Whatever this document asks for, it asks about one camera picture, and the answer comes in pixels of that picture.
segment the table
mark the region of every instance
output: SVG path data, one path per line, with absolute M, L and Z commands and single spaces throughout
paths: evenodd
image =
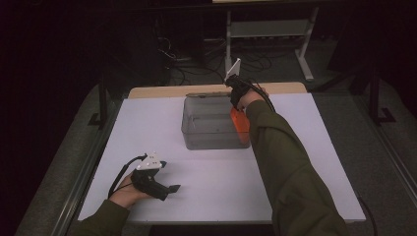
M 261 86 L 305 145 L 340 215 L 347 222 L 365 220 L 311 95 L 300 83 Z M 271 208 L 251 148 L 185 148 L 180 131 L 185 94 L 226 90 L 229 88 L 224 86 L 134 88 L 120 109 L 79 220 L 98 209 L 122 165 L 144 152 L 156 151 L 168 162 L 155 176 L 156 181 L 182 186 L 165 202 L 145 200 L 135 205 L 128 220 L 150 224 L 270 223 Z

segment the person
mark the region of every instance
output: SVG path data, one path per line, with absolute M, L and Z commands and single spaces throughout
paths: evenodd
M 286 120 L 251 89 L 240 98 L 238 109 L 246 109 L 250 122 L 250 139 L 272 207 L 275 235 L 348 235 L 327 186 Z M 127 176 L 120 186 L 130 182 Z M 81 223 L 76 235 L 120 235 L 128 208 L 148 197 L 133 186 L 116 191 Z

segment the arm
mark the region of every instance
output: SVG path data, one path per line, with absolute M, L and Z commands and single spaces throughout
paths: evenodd
M 271 112 L 253 91 L 242 97 L 240 107 L 247 107 L 252 147 L 272 206 L 275 234 L 348 235 L 327 186 L 285 119 Z
M 131 175 L 126 176 L 120 186 L 132 183 Z M 133 185 L 121 188 L 105 200 L 94 215 L 83 220 L 74 235 L 121 235 L 129 216 L 129 208 L 147 198 L 149 195 L 136 190 Z

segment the person's right arm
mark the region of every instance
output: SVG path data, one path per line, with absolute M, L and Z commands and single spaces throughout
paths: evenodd
M 240 106 L 247 107 L 252 148 L 272 206 L 275 234 L 348 235 L 327 186 L 289 124 L 252 92 L 250 98 L 242 97 Z

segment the transparent plastic box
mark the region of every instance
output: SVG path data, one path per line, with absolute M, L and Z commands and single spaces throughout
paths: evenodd
M 184 101 L 182 133 L 188 149 L 237 149 L 251 144 L 248 132 L 237 132 L 228 96 L 189 96 Z

